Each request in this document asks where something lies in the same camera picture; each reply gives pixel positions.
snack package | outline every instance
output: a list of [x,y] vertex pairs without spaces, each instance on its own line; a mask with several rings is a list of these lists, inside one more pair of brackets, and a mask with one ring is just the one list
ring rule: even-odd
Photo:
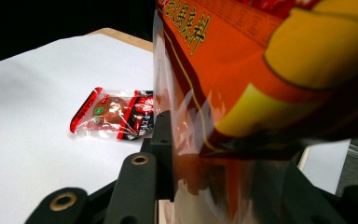
[[257,222],[256,160],[358,136],[358,1],[158,0],[156,9],[155,111],[171,111],[172,222]]
[[95,88],[74,115],[77,135],[133,140],[153,130],[153,92]]

